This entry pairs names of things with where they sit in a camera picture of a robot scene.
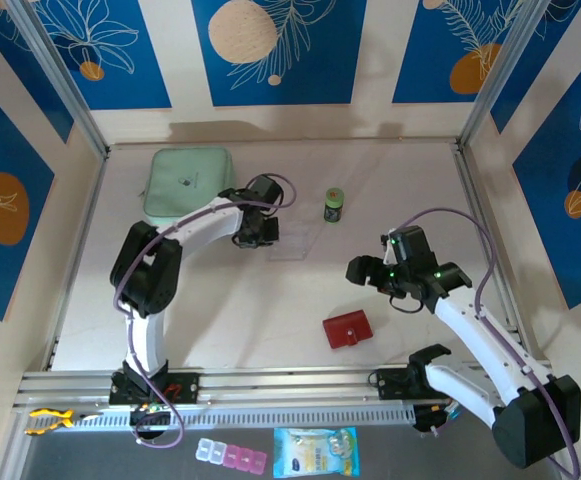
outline white table surface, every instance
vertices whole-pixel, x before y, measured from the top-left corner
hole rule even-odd
[[[301,261],[270,261],[267,249],[239,250],[222,239],[181,269],[166,318],[172,367],[203,368],[376,365],[401,361],[441,342],[472,359],[454,333],[426,311],[404,315],[386,296],[345,279],[348,261],[382,256],[380,235],[415,213],[446,206],[468,211],[450,146],[386,141],[305,141],[225,145],[237,184],[263,172],[292,179],[295,206],[282,212],[282,234],[308,228],[314,239]],[[125,356],[124,319],[112,308],[111,267],[130,226],[144,219],[142,193],[155,147],[113,150],[54,359],[54,370],[111,370]],[[341,221],[322,219],[327,188],[346,200]],[[486,263],[475,229],[448,214],[421,219],[440,263],[453,261],[476,284]],[[490,310],[504,318],[493,286]],[[404,307],[416,306],[415,302]],[[365,310],[374,338],[331,350],[322,320]]]

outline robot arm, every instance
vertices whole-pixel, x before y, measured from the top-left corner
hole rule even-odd
[[[450,350],[434,345],[410,357],[397,388],[402,396],[394,396],[392,391],[388,398],[421,398],[422,392],[435,398],[434,394],[442,392],[492,429],[508,460],[527,467],[565,446],[548,402],[531,378],[534,374],[556,404],[572,440],[578,441],[581,391],[574,380],[568,375],[555,378],[485,307],[475,308],[470,279],[453,263],[437,263],[420,227],[392,230],[382,237],[382,243],[384,258],[355,258],[348,265],[348,280],[359,285],[367,281],[391,300],[410,294],[422,302],[457,334],[486,374],[453,361]],[[522,365],[517,358],[523,359]]]
[[[265,175],[257,177],[250,188],[221,192],[205,207],[177,220],[175,224],[181,228],[158,242],[131,274],[120,298],[132,311],[132,321],[126,321],[126,328],[132,330],[128,333],[137,360],[162,391],[168,370],[163,338],[165,309],[177,291],[181,262],[225,236],[232,236],[240,248],[271,245],[279,238],[278,220],[265,213],[269,208],[261,205],[273,205],[282,195],[281,187]],[[156,228],[145,222],[133,225],[110,275],[115,288],[140,252],[170,228]],[[123,362],[126,383],[136,390],[137,397],[150,398],[154,392],[139,372],[134,356],[128,352]]]

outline wire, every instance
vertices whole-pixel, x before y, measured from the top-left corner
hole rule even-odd
[[[395,297],[390,297],[390,300],[388,300],[388,303],[397,312],[412,314],[412,313],[419,313],[421,310],[423,310],[423,301],[422,300],[419,300],[419,306],[417,308],[415,308],[414,310],[405,310],[405,309],[397,307],[395,304],[393,304],[392,300],[394,300],[394,299],[395,299]]]
[[[133,429],[132,433],[135,436],[135,439],[139,445],[143,445],[144,447],[149,447],[149,448],[158,448],[158,449],[166,449],[166,448],[172,448],[172,447],[177,446],[181,442],[181,440],[183,439],[184,422],[183,422],[183,418],[181,417],[181,414],[179,413],[179,411],[172,404],[172,402],[170,402],[170,400],[168,400],[168,398],[166,398],[166,396],[159,390],[159,388],[154,384],[154,382],[152,382],[152,380],[150,380],[150,377],[148,376],[148,372],[145,371],[145,369],[143,368],[143,365],[141,365],[141,362],[139,361],[137,351],[136,351],[135,345],[134,345],[134,338],[132,335],[132,326],[134,323],[134,311],[132,308],[126,309],[123,307],[123,305],[121,303],[121,295],[123,293],[123,290],[126,287],[126,284],[128,283],[128,280],[130,280],[130,277],[132,276],[134,271],[137,269],[139,264],[143,261],[143,257],[145,257],[148,254],[148,252],[150,252],[155,247],[155,245],[157,245],[159,242],[161,242],[161,240],[163,240],[166,236],[179,230],[180,228],[182,228],[183,226],[185,226],[191,222],[194,222],[194,221],[196,221],[196,220],[198,220],[206,215],[210,215],[212,213],[215,213],[218,210],[225,210],[228,208],[238,207],[241,205],[251,205],[251,206],[255,206],[255,207],[262,207],[262,208],[268,208],[268,209],[270,209],[270,208],[281,209],[281,208],[288,208],[288,207],[292,206],[294,204],[294,202],[297,200],[297,188],[294,186],[294,184],[290,180],[288,180],[283,175],[279,175],[277,173],[265,173],[262,175],[258,175],[257,177],[250,180],[250,182],[248,182],[248,185],[251,185],[252,183],[254,183],[254,181],[257,178],[259,178],[260,176],[263,176],[263,175],[270,177],[270,178],[278,178],[278,179],[284,181],[292,190],[292,199],[288,203],[281,204],[281,205],[272,205],[269,203],[255,202],[255,201],[250,201],[250,200],[247,200],[247,201],[244,200],[244,201],[232,202],[232,203],[224,203],[221,205],[216,205],[214,207],[208,207],[204,210],[200,210],[198,212],[195,212],[195,213],[183,218],[178,223],[166,228],[163,232],[161,232],[154,239],[152,239],[150,242],[148,242],[148,244],[143,248],[143,250],[141,250],[141,252],[139,252],[139,254],[136,256],[134,261],[130,264],[130,267],[126,271],[125,275],[123,276],[123,278],[121,279],[121,281],[119,282],[119,285],[117,286],[117,288],[115,290],[114,298],[113,298],[113,306],[116,310],[123,313],[126,316],[126,320],[127,320],[128,352],[130,353],[130,356],[134,360],[134,363],[137,367],[137,370],[139,371],[139,375],[141,376],[143,381],[146,382],[148,387],[150,387],[150,389],[155,393],[155,395],[157,395],[157,397],[159,397],[159,399],[163,402],[163,404],[170,409],[170,411],[176,417],[176,419],[178,421],[178,425],[179,425],[179,434],[177,435],[176,439],[174,439],[170,443],[156,444],[156,443],[146,442],[141,438],[141,436],[139,435],[139,430],[138,430],[138,426],[140,425],[140,423],[138,423],[137,425],[135,425],[135,428]]]
[[[429,208],[429,209],[423,210],[422,212],[417,213],[413,217],[411,217],[408,220],[406,220],[405,222],[403,222],[403,224],[401,224],[399,229],[407,227],[408,225],[412,224],[412,222],[423,217],[424,215],[428,215],[429,213],[435,213],[435,212],[453,213],[455,215],[459,215],[459,216],[471,221],[477,227],[481,236],[487,241],[488,246],[490,247],[490,252],[489,252],[490,254],[489,254],[489,256],[487,255],[487,257],[489,257],[489,258],[487,258],[488,270],[486,271],[486,274],[481,279],[481,282],[479,282],[479,286],[477,287],[477,290],[475,293],[475,297],[474,297],[475,310],[477,312],[477,315],[481,319],[483,325],[485,325],[485,327],[488,329],[490,334],[497,340],[497,342],[501,345],[501,347],[514,359],[514,361],[519,365],[519,367],[521,369],[524,369],[525,367],[528,366],[528,364],[525,362],[523,357],[521,355],[519,355],[519,353],[515,350],[515,348],[512,345],[510,345],[510,342],[499,332],[499,330],[496,329],[496,327],[492,324],[492,322],[487,317],[487,315],[482,313],[482,310],[481,310],[482,309],[481,296],[483,295],[483,290],[486,286],[486,283],[488,283],[488,280],[490,280],[490,277],[494,273],[494,267],[496,265],[496,258],[497,258],[497,250],[496,250],[494,241],[492,240],[492,237],[490,236],[490,234],[488,233],[486,228],[483,225],[481,225],[481,223],[479,223],[479,221],[476,220],[474,217],[472,217],[471,215],[468,215],[465,212],[462,212],[461,210],[456,210],[454,208],[448,208],[448,207],[435,207],[435,208]],[[563,420],[563,417],[561,416],[561,413],[559,412],[557,405],[554,403],[554,400],[552,399],[550,394],[547,392],[547,390],[545,389],[545,387],[543,386],[541,381],[537,378],[536,374],[532,370],[530,370],[530,372],[527,373],[527,376],[530,379],[530,381],[532,382],[532,384],[539,390],[539,392],[541,393],[541,395],[545,399],[546,403],[548,404],[548,408],[550,409],[550,412],[554,416],[554,419],[557,423],[557,426],[559,427],[559,432],[561,433],[561,436],[563,437],[564,443],[566,445],[566,449],[568,450],[568,453],[570,455],[570,459],[572,460],[573,471],[572,471],[572,473],[567,471],[562,465],[560,465],[552,457],[549,457],[550,461],[552,463],[554,463],[555,466],[559,469],[559,471],[561,473],[563,473],[566,477],[568,477],[569,479],[572,479],[572,480],[577,480],[581,477],[581,466],[579,464],[579,457],[577,455],[577,451],[574,448],[574,442],[572,441],[572,437],[570,436],[570,432],[568,432],[568,427],[566,426],[566,423]]]

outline red object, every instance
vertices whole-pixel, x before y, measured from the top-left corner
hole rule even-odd
[[[323,321],[331,348],[351,347],[361,340],[372,338],[372,328],[363,310],[346,313]]]

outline mint green case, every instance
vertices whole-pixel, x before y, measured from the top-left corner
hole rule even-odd
[[[234,187],[230,152],[222,147],[166,148],[152,159],[143,211],[164,225],[207,205]]]

